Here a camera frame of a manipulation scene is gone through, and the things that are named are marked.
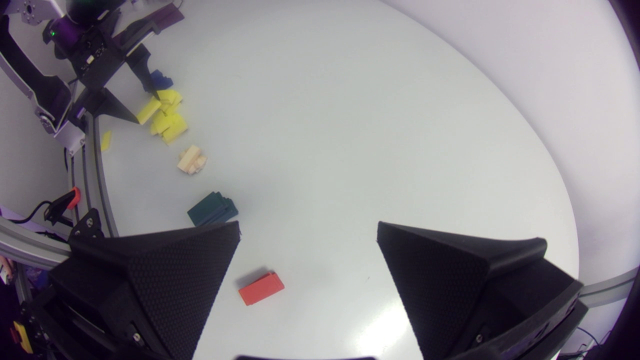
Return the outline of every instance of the black bracket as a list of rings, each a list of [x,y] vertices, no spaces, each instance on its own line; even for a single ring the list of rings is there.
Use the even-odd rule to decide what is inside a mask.
[[[102,223],[100,222],[98,210],[92,208],[82,219],[80,219],[77,225],[71,229],[69,237],[73,236],[104,239]]]

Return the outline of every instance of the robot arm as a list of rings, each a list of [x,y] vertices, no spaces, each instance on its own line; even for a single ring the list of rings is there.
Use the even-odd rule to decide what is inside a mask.
[[[0,18],[0,68],[15,86],[31,99],[35,115],[45,130],[54,134],[60,128],[72,102],[71,91],[58,76],[45,76],[36,68],[9,34],[10,13],[22,13],[22,21],[37,25],[44,20],[60,17],[61,10],[54,1],[5,1]]]

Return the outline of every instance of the textured black surface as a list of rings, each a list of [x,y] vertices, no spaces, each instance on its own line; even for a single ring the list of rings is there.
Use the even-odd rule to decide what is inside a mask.
[[[201,234],[131,259],[134,291],[176,360],[193,357],[238,240]]]
[[[190,360],[239,241],[230,222],[69,244],[72,257],[128,279],[171,357]]]
[[[443,359],[473,310],[488,262],[386,224],[378,244],[424,359]]]
[[[493,240],[383,222],[378,245],[426,360],[470,344],[463,335],[487,281],[542,260],[547,249],[541,238]]]

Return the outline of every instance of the white table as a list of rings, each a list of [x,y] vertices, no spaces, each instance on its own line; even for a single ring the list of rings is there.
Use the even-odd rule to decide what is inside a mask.
[[[376,244],[379,220],[491,238],[541,236],[578,274],[563,181],[535,132],[460,53],[376,1],[195,1],[146,42],[190,130],[171,146],[112,130],[104,170],[121,236],[192,226],[211,191],[234,200],[242,241],[195,359],[421,359]],[[110,89],[134,112],[129,69]],[[189,177],[178,154],[200,146]],[[274,270],[286,289],[237,290]]]

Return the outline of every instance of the red clip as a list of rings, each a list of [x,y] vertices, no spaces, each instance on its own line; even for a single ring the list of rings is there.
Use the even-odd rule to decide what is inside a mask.
[[[69,202],[69,205],[67,205],[67,209],[69,210],[73,209],[76,205],[78,205],[78,202],[80,202],[80,189],[74,186],[71,191],[75,192],[76,196],[74,196],[73,200],[71,200],[71,202]]]
[[[9,328],[9,332],[11,333],[11,339],[13,339],[13,343],[14,344],[19,344],[20,343],[20,334],[18,334],[18,332],[13,327]]]

